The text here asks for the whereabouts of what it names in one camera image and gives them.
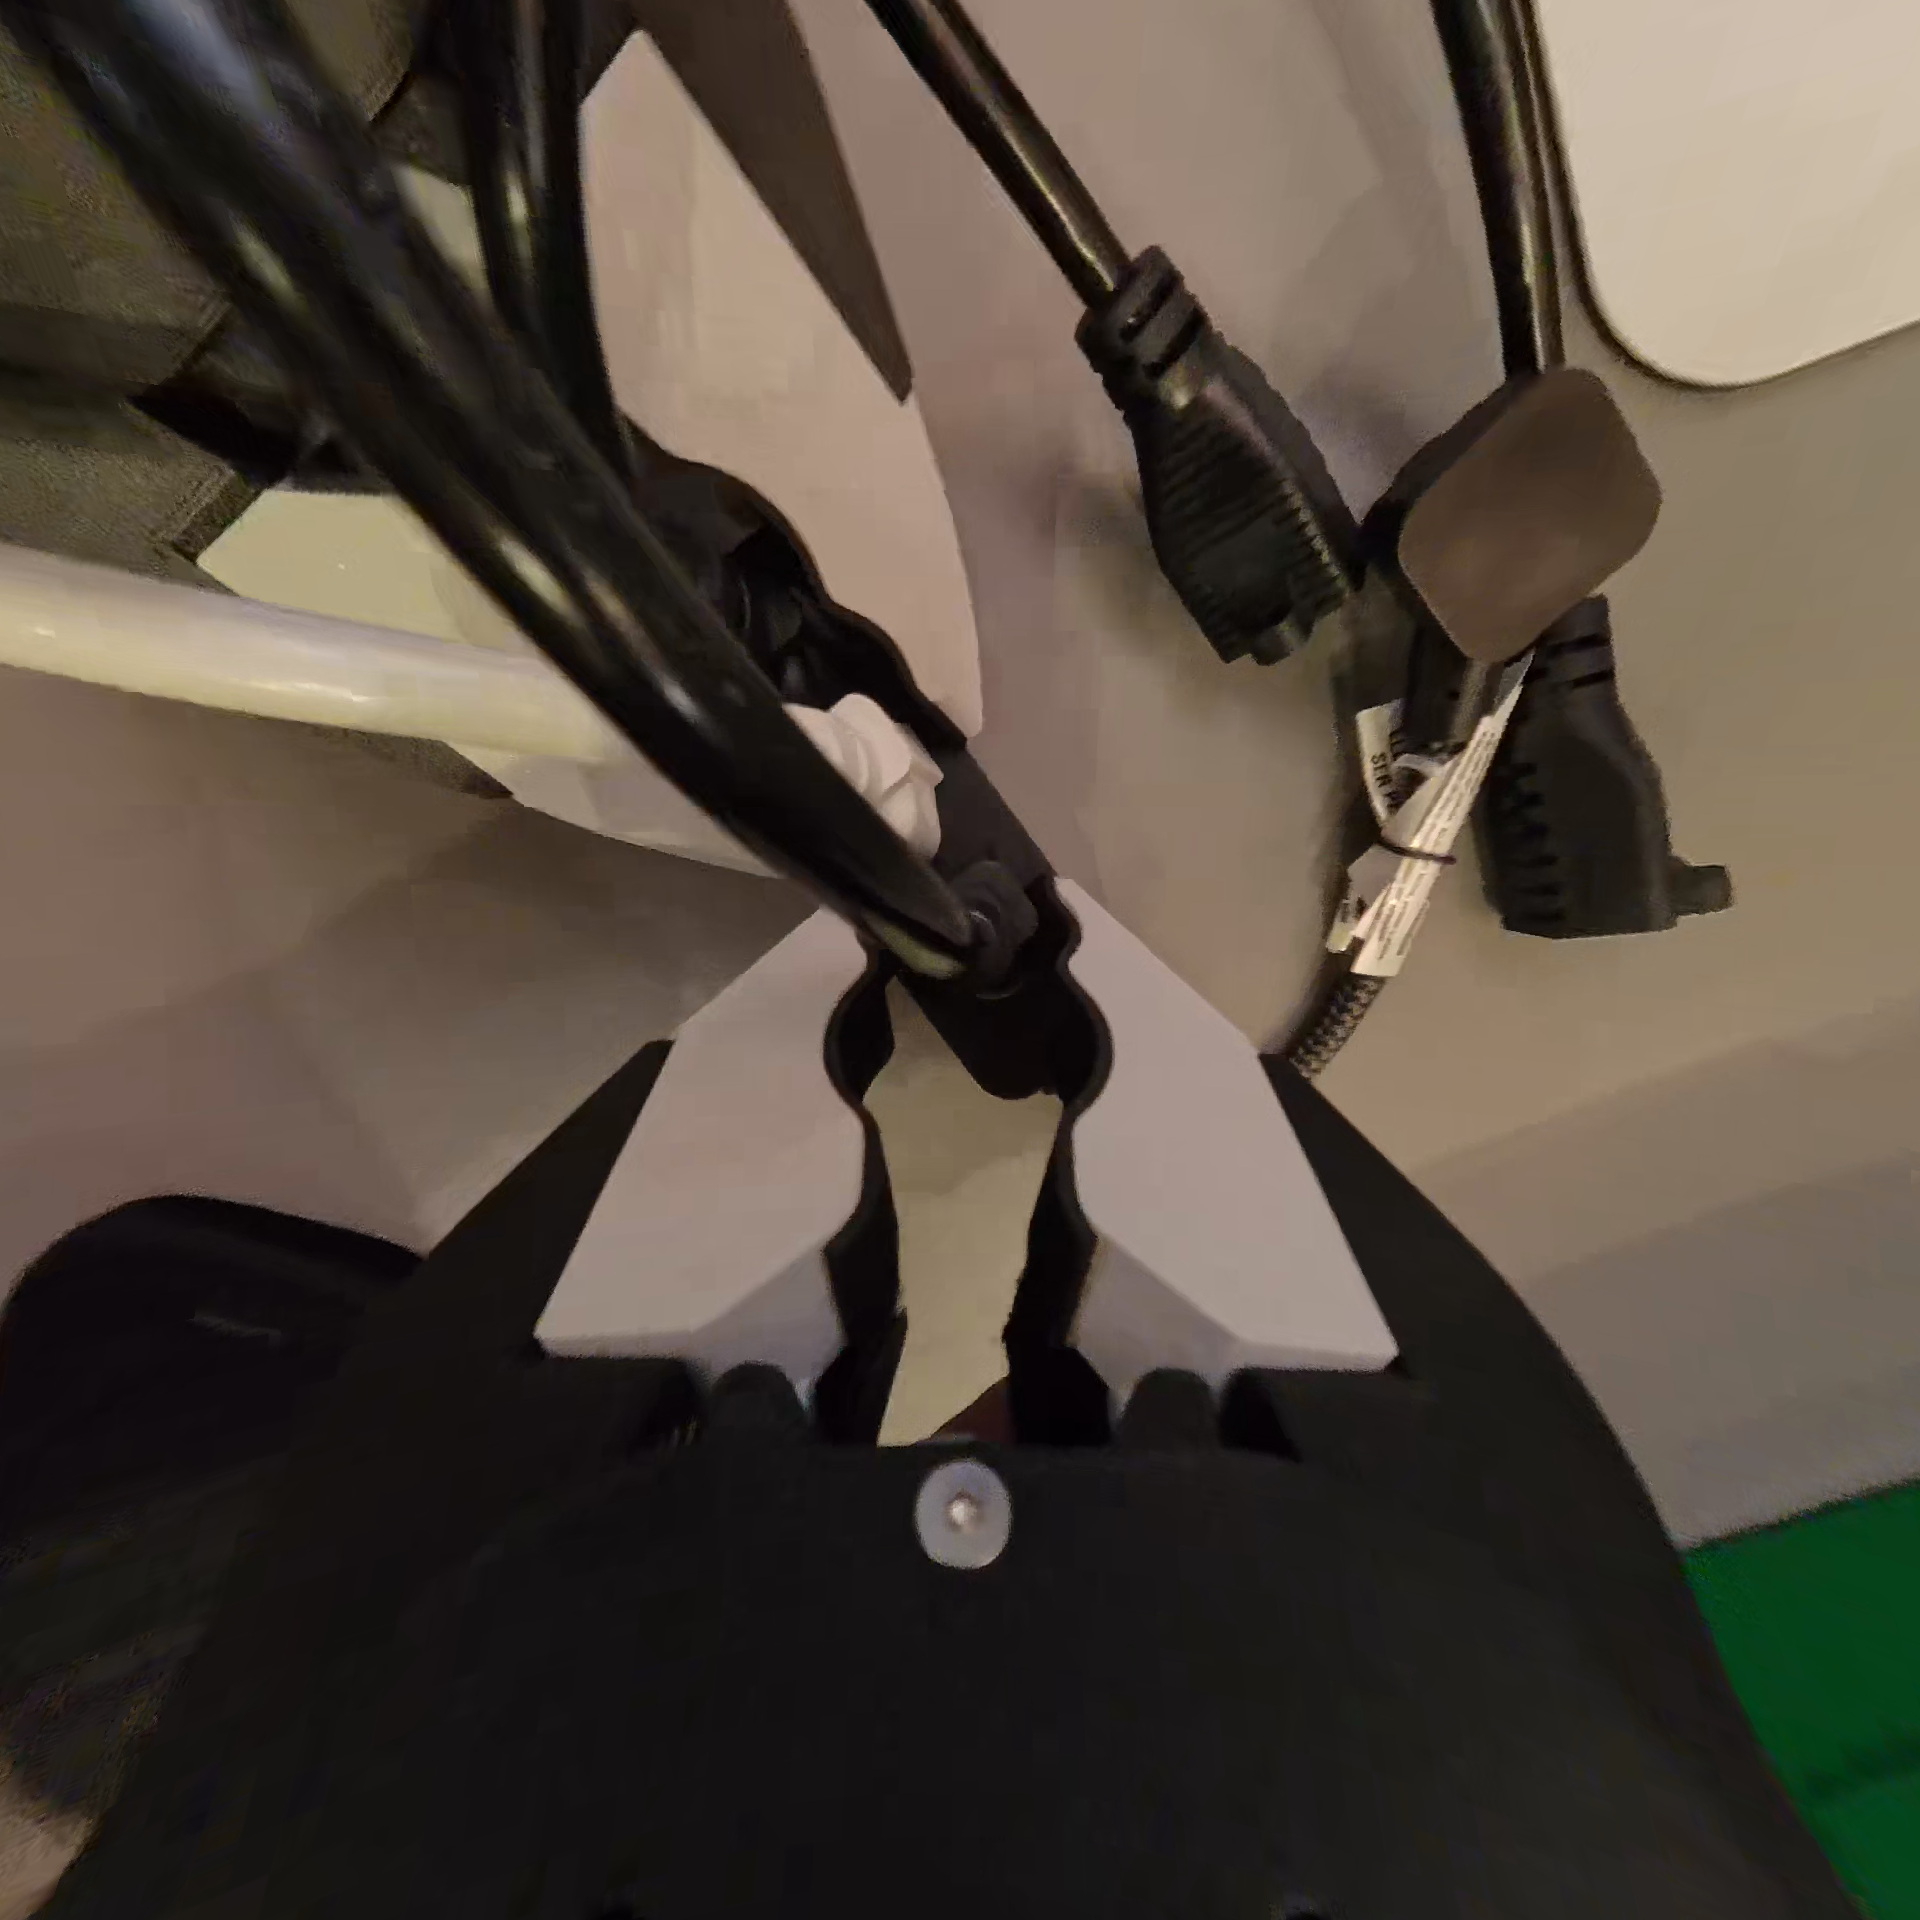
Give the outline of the white power plug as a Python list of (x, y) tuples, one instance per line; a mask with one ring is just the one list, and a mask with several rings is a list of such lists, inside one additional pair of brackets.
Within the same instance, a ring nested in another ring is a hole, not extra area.
[(913, 849), (939, 849), (944, 775), (903, 721), (859, 693), (833, 705), (785, 704), (785, 715)]

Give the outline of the black flat strip plug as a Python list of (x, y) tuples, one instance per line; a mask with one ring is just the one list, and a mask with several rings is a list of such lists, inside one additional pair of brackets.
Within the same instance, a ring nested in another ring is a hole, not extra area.
[(1548, 367), (1510, 377), (1419, 448), (1361, 549), (1419, 633), (1503, 664), (1632, 561), (1662, 504), (1602, 377)]

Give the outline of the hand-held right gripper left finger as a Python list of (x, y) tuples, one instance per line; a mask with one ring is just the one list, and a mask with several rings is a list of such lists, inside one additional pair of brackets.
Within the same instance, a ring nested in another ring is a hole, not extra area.
[(868, 1443), (900, 1362), (896, 1197), (867, 1091), (895, 1056), (884, 976), (816, 911), (688, 1019), (588, 1211), (535, 1339), (777, 1369)]

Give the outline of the black power plug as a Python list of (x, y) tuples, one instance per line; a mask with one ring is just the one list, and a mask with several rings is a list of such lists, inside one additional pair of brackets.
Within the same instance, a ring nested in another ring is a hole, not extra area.
[(1040, 950), (1050, 871), (1031, 859), (976, 857), (944, 873), (974, 930), (967, 976), (982, 993), (1007, 993)]
[(826, 711), (859, 694), (906, 715), (890, 637), (833, 595), (798, 529), (754, 486), (660, 449), (647, 501), (691, 581), (785, 704)]

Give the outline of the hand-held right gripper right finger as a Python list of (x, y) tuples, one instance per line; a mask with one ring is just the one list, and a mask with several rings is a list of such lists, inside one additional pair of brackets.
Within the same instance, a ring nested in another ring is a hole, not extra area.
[(1004, 1325), (1024, 1441), (1105, 1441), (1153, 1376), (1399, 1354), (1258, 1046), (1074, 879), (1038, 990), (1064, 1112)]

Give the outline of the green plastic bin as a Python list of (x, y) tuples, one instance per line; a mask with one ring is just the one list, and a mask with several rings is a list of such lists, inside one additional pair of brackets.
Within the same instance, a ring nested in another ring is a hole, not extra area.
[(1682, 1551), (1798, 1813), (1867, 1914), (1918, 1914), (1918, 1483)]

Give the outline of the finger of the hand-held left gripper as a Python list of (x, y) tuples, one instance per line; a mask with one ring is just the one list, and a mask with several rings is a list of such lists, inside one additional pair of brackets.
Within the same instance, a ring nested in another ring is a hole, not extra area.
[[(203, 549), (199, 566), (215, 583), (271, 606), (544, 664), (538, 648), (391, 495), (274, 489)], [(520, 805), (564, 824), (734, 873), (772, 873), (624, 739), (608, 761), (462, 743), (449, 743), (439, 755), (468, 789), (492, 782)]]
[(830, 595), (890, 633), (916, 686), (974, 736), (976, 614), (921, 406), (892, 394), (641, 31), (588, 94), (583, 198), (624, 414), (780, 509)]

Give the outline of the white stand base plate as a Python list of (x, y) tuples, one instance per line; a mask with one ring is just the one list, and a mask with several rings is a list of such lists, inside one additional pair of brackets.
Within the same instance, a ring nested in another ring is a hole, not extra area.
[(1735, 391), (1918, 322), (1915, 1), (1532, 6), (1601, 322)]

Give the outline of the black mesh pad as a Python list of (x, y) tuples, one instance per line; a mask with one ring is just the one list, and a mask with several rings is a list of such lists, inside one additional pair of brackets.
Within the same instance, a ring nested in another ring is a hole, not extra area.
[(422, 1266), (202, 1194), (48, 1245), (6, 1304), (6, 1688), (169, 1658), (214, 1611), (310, 1400)]

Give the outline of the black power strip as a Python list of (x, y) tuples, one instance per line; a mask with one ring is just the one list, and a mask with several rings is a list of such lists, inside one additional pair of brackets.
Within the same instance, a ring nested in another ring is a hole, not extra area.
[[(635, 424), (630, 424), (630, 445), (635, 498), (664, 536), (650, 512), (647, 473), (666, 448)], [(932, 855), (935, 873), (944, 875), (976, 857), (1031, 859), (1050, 871), (1040, 950), (1011, 991), (982, 993), (974, 981), (937, 982), (914, 974), (906, 974), (906, 990), (987, 1091), (1011, 1099), (1054, 1094), (1070, 1105), (1092, 1087), (1110, 1050), (1086, 997), (1065, 971), (1076, 923), (1059, 896), (1054, 867), (1040, 846), (976, 763), (963, 728), (916, 686), (908, 661), (892, 637), (890, 641), (903, 675), (906, 713), (896, 719), (930, 751), (944, 775), (937, 789), (942, 842)]]

